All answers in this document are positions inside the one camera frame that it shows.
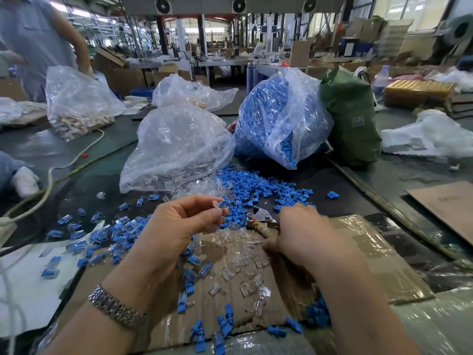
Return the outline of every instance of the person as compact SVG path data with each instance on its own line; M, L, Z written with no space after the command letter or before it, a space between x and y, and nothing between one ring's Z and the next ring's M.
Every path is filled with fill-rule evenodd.
M173 272L192 234L220 225L220 198L192 195L161 204L103 288L139 313ZM306 268L325 297L338 354L419 355L388 305L362 254L319 216L297 203L279 215L281 235L263 244ZM51 342L45 355L126 354L136 334L87 302Z
M46 101L49 66L74 67L93 77L86 41L48 0L0 0L2 49L6 63L17 66L17 77L30 101Z

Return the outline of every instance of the wristwatch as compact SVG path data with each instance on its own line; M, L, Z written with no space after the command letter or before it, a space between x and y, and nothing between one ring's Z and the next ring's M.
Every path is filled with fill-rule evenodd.
M103 314L133 330L137 330L146 318L146 314L140 314L128 305L123 304L102 288L101 285L95 288L88 299L89 302L103 312Z

